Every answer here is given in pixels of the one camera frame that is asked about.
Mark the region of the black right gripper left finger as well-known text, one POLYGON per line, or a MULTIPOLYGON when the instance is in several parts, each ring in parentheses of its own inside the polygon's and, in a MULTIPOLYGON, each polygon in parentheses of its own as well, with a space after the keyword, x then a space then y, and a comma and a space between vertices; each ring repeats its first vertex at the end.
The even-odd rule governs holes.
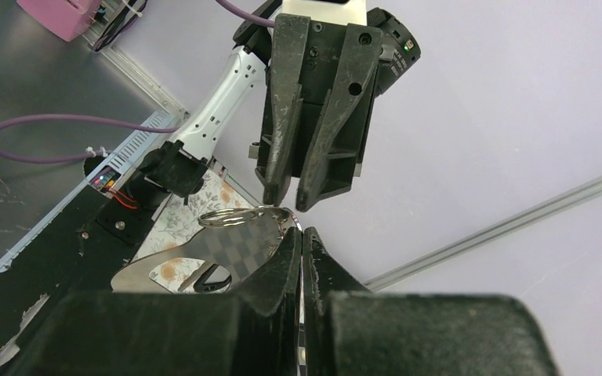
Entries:
POLYGON ((11 375, 294 375, 302 233, 222 294, 65 298, 11 375))

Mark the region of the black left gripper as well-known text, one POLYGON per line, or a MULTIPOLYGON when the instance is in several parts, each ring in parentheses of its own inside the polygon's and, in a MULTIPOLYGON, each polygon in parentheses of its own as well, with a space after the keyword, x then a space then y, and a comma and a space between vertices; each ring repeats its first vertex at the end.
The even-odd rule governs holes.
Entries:
POLYGON ((278 206, 298 178, 296 209, 346 193, 361 159, 383 32, 277 15, 256 174, 278 206))

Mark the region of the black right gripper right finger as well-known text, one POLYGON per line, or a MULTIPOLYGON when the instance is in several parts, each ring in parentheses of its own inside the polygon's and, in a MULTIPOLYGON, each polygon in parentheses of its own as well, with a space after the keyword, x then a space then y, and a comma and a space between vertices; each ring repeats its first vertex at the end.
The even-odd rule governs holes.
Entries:
POLYGON ((505 295, 368 290, 303 234, 310 375, 557 375, 530 311, 505 295))

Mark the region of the black oval key tag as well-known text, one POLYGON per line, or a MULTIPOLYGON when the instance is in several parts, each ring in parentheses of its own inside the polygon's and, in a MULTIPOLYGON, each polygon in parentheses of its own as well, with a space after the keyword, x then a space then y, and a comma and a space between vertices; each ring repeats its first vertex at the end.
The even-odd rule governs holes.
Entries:
POLYGON ((232 276, 226 268, 209 262, 203 263, 193 277, 193 291, 202 294, 224 291, 232 282, 232 276))

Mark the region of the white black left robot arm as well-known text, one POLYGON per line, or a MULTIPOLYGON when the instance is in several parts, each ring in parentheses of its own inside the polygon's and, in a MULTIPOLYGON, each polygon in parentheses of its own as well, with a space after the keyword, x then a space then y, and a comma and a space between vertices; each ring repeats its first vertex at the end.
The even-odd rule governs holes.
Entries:
POLYGON ((267 1, 253 13, 223 7, 242 24, 219 83, 140 171, 178 197, 197 192, 229 120, 265 85, 260 137, 250 150, 263 203, 281 204, 292 179, 301 212, 349 192, 375 99, 420 59, 412 32, 363 1, 267 1))

